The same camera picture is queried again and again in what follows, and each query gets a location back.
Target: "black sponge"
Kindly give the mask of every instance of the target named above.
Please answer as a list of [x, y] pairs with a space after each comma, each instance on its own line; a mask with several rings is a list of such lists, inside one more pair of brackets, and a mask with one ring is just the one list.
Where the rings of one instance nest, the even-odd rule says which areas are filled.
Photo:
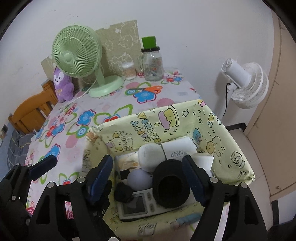
[[124, 183], [118, 183], [114, 191], [114, 199], [118, 202], [129, 203], [133, 200], [134, 190]]
[[153, 173], [153, 196], [166, 208], [176, 208], [186, 202], [190, 187], [182, 170], [182, 162], [169, 159], [161, 162]]

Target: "scissors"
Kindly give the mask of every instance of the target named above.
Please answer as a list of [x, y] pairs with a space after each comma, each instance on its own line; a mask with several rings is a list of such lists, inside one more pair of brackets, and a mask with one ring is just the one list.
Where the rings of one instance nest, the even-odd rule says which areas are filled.
[[162, 86], [157, 85], [157, 86], [146, 87], [146, 88], [131, 88], [130, 90], [144, 90], [144, 91], [152, 92], [154, 94], [158, 94], [161, 92], [162, 88], [163, 88]]

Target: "fan base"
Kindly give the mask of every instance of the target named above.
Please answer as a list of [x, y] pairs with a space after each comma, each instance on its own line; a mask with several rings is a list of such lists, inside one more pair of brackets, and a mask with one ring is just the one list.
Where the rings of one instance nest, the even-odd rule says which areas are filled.
[[124, 83], [124, 78], [112, 75], [105, 77], [105, 84], [99, 86], [98, 83], [94, 84], [94, 86], [89, 90], [89, 96], [93, 98], [102, 97], [110, 94], [111, 92], [119, 89]]

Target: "wooden chair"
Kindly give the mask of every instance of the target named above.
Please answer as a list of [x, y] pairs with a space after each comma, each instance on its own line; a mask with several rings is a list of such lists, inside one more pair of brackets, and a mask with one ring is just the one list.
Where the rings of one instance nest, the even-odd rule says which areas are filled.
[[58, 102], [51, 80], [45, 82], [42, 87], [44, 90], [41, 93], [25, 100], [15, 110], [14, 114], [8, 117], [12, 126], [24, 134], [32, 133], [34, 129], [40, 130], [45, 122], [45, 117], [41, 111], [49, 116], [52, 110], [51, 104], [56, 105]]

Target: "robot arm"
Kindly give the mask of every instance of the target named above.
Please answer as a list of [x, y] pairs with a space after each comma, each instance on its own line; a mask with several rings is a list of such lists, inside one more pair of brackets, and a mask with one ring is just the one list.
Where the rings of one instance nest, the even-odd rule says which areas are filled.
[[[110, 203], [108, 195], [113, 160], [105, 155], [86, 177], [68, 185], [47, 184], [34, 214], [25, 209], [31, 180], [49, 171], [57, 163], [49, 156], [34, 166], [15, 166], [0, 182], [0, 240], [120, 240], [104, 222]], [[220, 222], [224, 202], [230, 202], [223, 240], [267, 241], [265, 224], [259, 207], [246, 183], [227, 185], [207, 175], [189, 155], [182, 161], [195, 199], [204, 207], [191, 241], [213, 241]], [[65, 201], [71, 201], [74, 219], [68, 220]]]

